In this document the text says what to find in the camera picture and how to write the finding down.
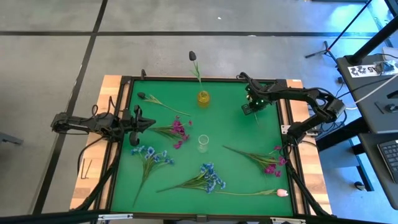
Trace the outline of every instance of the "keyboard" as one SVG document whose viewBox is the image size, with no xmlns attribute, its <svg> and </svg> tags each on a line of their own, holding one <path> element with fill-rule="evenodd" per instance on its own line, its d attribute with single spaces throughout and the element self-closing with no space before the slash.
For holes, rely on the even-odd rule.
<svg viewBox="0 0 398 224">
<path fill-rule="evenodd" d="M 398 140 L 378 144 L 377 147 L 387 165 L 392 180 L 398 183 Z"/>
</svg>

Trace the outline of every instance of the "gray floor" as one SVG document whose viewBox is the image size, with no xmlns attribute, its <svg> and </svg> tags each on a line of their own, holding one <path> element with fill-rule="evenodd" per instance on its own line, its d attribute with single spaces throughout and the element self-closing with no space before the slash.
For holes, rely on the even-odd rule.
<svg viewBox="0 0 398 224">
<path fill-rule="evenodd" d="M 2 0 L 0 30 L 91 31 L 101 0 Z M 266 31 L 339 32 L 362 4 L 297 0 L 113 0 L 100 31 Z M 364 14 L 350 32 L 377 32 L 391 15 L 383 1 Z M 323 48 L 332 37 L 97 37 L 75 115 L 89 116 L 103 75 L 190 75 L 187 53 L 197 53 L 206 77 L 234 77 L 245 71 L 256 78 L 301 79 L 336 93 L 339 73 L 331 58 L 303 56 Z M 0 131 L 23 138 L 22 146 L 0 145 L 0 216 L 29 212 L 32 197 L 50 154 L 50 122 L 65 109 L 89 37 L 0 35 Z M 368 39 L 345 37 L 333 48 L 337 57 L 352 54 Z M 397 46 L 398 38 L 392 43 Z M 382 44 L 374 52 L 381 52 Z M 344 86 L 340 93 L 347 91 Z M 343 98 L 345 103 L 352 97 Z M 360 116 L 349 111 L 348 121 Z M 76 159 L 84 137 L 67 137 L 44 211 L 68 210 L 76 179 Z M 323 169 L 333 213 L 338 217 L 394 223 L 390 206 L 369 163 L 375 192 L 358 192 L 355 168 Z"/>
</svg>

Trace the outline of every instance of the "wooden table frame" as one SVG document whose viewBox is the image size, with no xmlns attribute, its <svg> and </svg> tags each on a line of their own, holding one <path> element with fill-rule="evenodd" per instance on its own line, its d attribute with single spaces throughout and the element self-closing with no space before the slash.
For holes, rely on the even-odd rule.
<svg viewBox="0 0 398 224">
<path fill-rule="evenodd" d="M 98 113 L 106 112 L 110 96 L 112 99 L 117 99 L 118 95 L 121 95 L 116 102 L 116 114 L 119 116 L 122 115 L 121 112 L 126 107 L 126 102 L 130 100 L 131 93 L 129 94 L 129 85 L 121 85 L 121 82 L 128 82 L 130 79 L 131 77 L 122 77 L 120 75 L 104 76 L 97 102 Z M 287 86 L 295 88 L 303 87 L 300 80 L 286 80 L 286 84 Z M 282 112 L 283 124 L 290 124 L 293 121 L 303 121 L 309 117 L 308 107 L 305 102 L 280 100 L 279 105 Z M 89 134 L 87 144 L 93 142 L 99 137 L 100 136 L 97 134 Z M 311 137 L 305 137 L 304 140 L 315 144 L 315 140 Z M 117 148 L 118 143 L 108 143 L 105 140 L 101 140 L 85 151 L 82 157 L 81 169 L 79 170 L 70 208 L 76 208 L 81 205 L 84 199 L 86 199 L 90 192 L 95 188 L 100 177 L 104 175 L 106 171 L 105 168 L 108 168 L 110 165 L 106 162 L 104 163 L 104 161 L 113 161 Z M 297 170 L 297 173 L 304 178 L 305 185 L 315 200 L 326 212 L 331 213 L 317 148 L 311 144 L 301 143 L 298 145 L 298 150 L 295 153 L 290 154 L 290 158 L 293 166 Z M 97 197 L 96 202 L 91 205 L 90 209 L 108 207 L 106 201 L 113 193 L 112 191 L 109 191 L 109 186 L 112 181 L 114 181 L 114 177 L 109 178 L 100 195 Z M 297 204 L 297 213 L 311 213 L 314 215 L 315 213 L 313 210 L 309 208 L 308 204 L 303 200 L 300 189 L 297 187 L 296 183 L 294 183 L 294 192 L 296 196 L 295 201 Z"/>
</svg>

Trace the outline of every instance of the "yellow vase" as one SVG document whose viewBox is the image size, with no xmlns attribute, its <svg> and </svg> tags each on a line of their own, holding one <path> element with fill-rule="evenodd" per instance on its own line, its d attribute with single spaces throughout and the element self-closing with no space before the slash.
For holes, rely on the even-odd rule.
<svg viewBox="0 0 398 224">
<path fill-rule="evenodd" d="M 210 103 L 210 94 L 205 90 L 200 91 L 198 93 L 198 105 L 201 108 L 206 108 L 209 106 L 209 103 Z"/>
</svg>

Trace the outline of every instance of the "green tabletop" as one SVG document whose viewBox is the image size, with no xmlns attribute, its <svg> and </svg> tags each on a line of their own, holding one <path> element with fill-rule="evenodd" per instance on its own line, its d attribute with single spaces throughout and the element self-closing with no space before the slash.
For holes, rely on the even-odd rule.
<svg viewBox="0 0 398 224">
<path fill-rule="evenodd" d="M 163 106 L 144 102 L 137 93 L 154 95 L 165 105 L 191 116 L 180 115 L 181 122 L 193 121 L 186 127 L 190 139 L 180 149 L 174 149 L 171 140 L 153 132 L 139 135 L 141 145 L 152 146 L 157 152 L 167 150 L 174 158 L 174 166 L 165 166 L 154 171 L 143 186 L 137 202 L 134 197 L 142 177 L 142 162 L 132 156 L 133 148 L 126 136 L 114 189 L 112 212 L 180 213 L 206 215 L 266 215 L 292 216 L 289 197 L 276 195 L 235 196 L 211 193 L 202 190 L 173 189 L 161 193 L 157 190 L 185 182 L 196 176 L 200 166 L 213 162 L 215 171 L 226 182 L 225 192 L 250 194 L 269 189 L 289 189 L 285 167 L 280 167 L 282 176 L 265 175 L 252 160 L 222 147 L 231 146 L 246 152 L 268 154 L 274 146 L 281 145 L 280 124 L 276 105 L 258 112 L 259 125 L 253 114 L 245 116 L 241 106 L 247 103 L 244 83 L 204 82 L 203 88 L 211 96 L 210 105 L 203 109 L 197 105 L 197 82 L 181 81 L 135 81 L 131 108 L 139 105 L 143 117 L 155 119 L 156 126 L 172 124 L 176 112 Z M 208 151 L 198 151 L 198 137 L 209 137 Z"/>
</svg>

